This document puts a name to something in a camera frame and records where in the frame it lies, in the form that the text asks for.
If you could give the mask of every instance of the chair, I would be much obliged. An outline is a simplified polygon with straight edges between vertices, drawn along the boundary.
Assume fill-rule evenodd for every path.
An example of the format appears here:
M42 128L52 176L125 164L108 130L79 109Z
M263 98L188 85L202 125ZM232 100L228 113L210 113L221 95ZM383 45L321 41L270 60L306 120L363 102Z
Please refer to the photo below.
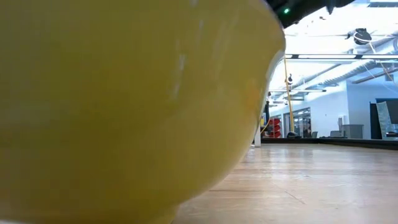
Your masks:
M318 137L318 131L313 131L311 134L311 138L317 138Z
M330 131L330 137L339 138L339 137L341 137L341 132L340 131Z

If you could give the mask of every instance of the hardwood floorboard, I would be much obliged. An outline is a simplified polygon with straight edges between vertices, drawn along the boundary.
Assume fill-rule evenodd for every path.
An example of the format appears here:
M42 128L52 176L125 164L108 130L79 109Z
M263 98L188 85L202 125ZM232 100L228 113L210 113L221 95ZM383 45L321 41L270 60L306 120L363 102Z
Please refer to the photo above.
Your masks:
M397 207L397 151L264 144L173 224L398 223Z

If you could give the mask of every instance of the bowl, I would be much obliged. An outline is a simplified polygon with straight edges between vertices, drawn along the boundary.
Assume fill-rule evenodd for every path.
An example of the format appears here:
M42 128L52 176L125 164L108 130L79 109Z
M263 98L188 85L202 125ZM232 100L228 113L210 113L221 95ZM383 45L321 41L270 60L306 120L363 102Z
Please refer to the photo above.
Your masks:
M170 223L256 132L261 0L2 0L0 220Z

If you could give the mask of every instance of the ceiling light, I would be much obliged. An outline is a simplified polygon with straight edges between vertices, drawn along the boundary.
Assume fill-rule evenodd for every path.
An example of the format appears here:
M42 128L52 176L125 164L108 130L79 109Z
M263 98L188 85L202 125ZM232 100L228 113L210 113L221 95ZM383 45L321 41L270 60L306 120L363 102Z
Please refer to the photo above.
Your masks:
M351 64L357 59L354 58L343 58L343 59L309 59L309 58L286 58L288 63L317 63L317 64Z
M343 59L343 58L355 58L356 55L349 54L330 54L330 55L299 55L299 58L307 59Z
M284 103L285 103L284 101L271 101L270 105L281 105L281 104L284 104Z
M394 54L394 55L363 55L362 59L398 59L398 54Z
M370 0L370 2L397 2L397 0Z

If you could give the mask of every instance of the wall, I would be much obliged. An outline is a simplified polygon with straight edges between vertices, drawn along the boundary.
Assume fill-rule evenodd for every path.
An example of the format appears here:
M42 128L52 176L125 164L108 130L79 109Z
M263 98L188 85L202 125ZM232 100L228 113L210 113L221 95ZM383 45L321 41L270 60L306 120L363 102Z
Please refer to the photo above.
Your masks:
M371 138L369 104L376 103L377 98L398 98L398 88L391 84L386 86L389 89L383 85L368 85L367 83L347 85L349 123L364 125L364 139Z
M294 101L293 104L294 111L311 108L311 127L312 131L318 131L318 137L329 136L330 131L338 131L338 118L346 116L348 119L349 116L346 83L341 82L338 87L326 90L326 93L310 93L305 101ZM282 114L283 117L288 112L288 106L270 108L271 116Z

